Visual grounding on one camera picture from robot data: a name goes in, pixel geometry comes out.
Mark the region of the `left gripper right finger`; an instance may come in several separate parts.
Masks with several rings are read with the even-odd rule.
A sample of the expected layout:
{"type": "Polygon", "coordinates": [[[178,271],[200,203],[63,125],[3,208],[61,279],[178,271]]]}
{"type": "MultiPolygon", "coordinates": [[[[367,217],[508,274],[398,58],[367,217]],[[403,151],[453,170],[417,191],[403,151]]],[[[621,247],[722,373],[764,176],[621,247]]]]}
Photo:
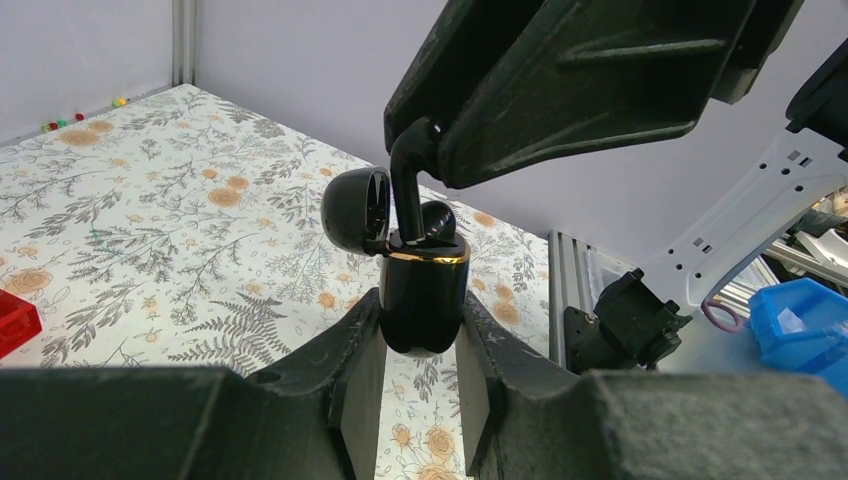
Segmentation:
{"type": "Polygon", "coordinates": [[[468,294],[456,338],[476,479],[843,479],[847,403],[814,376],[568,372],[468,294]]]}

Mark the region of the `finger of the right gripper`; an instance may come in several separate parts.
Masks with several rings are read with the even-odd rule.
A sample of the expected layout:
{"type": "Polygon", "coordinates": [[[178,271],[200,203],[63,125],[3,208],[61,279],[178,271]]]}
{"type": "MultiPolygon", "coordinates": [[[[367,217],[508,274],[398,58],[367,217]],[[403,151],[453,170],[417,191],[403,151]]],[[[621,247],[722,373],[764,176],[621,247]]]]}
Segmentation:
{"type": "Polygon", "coordinates": [[[555,158],[681,137],[751,89],[797,1],[450,1],[384,111],[440,133],[425,171],[468,188],[555,158]]]}

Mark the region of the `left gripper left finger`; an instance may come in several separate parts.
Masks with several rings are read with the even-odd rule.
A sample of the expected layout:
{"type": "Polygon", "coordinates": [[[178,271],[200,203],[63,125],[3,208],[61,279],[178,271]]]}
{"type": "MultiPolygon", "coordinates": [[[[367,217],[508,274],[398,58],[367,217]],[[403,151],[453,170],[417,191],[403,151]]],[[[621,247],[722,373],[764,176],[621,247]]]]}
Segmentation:
{"type": "Polygon", "coordinates": [[[241,377],[225,368],[5,369],[5,479],[371,479],[386,345],[368,291],[241,377]]]}

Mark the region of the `black earbud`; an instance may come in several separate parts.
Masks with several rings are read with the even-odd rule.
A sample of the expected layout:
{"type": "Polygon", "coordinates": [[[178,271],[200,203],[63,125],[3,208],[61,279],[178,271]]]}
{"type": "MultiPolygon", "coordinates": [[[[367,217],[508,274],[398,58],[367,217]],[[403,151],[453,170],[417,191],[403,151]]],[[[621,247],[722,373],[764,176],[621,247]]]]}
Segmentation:
{"type": "Polygon", "coordinates": [[[425,239],[417,176],[430,168],[437,154],[440,133],[429,117],[410,124],[390,149],[390,180],[400,237],[416,245],[425,239]]]}
{"type": "Polygon", "coordinates": [[[421,205],[426,241],[452,242],[456,235],[456,217],[451,207],[442,201],[432,200],[421,205]]]}

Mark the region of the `black earbud case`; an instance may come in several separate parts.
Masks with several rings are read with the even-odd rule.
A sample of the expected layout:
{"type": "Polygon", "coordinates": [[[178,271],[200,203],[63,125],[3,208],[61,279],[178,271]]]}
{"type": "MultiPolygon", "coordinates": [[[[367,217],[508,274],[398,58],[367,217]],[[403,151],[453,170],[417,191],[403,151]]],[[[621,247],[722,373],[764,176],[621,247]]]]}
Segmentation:
{"type": "Polygon", "coordinates": [[[340,174],[324,191],[321,222],[336,247],[382,256],[379,323],[397,353],[427,358],[449,349],[463,319],[470,246],[457,230],[452,242],[406,245],[390,228],[390,182],[383,168],[340,174]]]}

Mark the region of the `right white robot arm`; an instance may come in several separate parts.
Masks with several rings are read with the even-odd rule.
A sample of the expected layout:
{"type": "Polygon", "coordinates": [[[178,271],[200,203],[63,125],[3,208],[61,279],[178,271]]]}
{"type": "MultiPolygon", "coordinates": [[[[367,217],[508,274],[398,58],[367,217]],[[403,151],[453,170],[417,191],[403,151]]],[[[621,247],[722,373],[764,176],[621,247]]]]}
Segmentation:
{"type": "MultiPolygon", "coordinates": [[[[751,88],[796,1],[450,1],[384,111],[400,233],[424,238],[416,177],[468,188],[555,158],[692,131],[751,88]]],[[[847,48],[790,101],[762,157],[674,240],[551,322],[575,373],[653,366],[692,312],[847,183],[847,48]]]]}

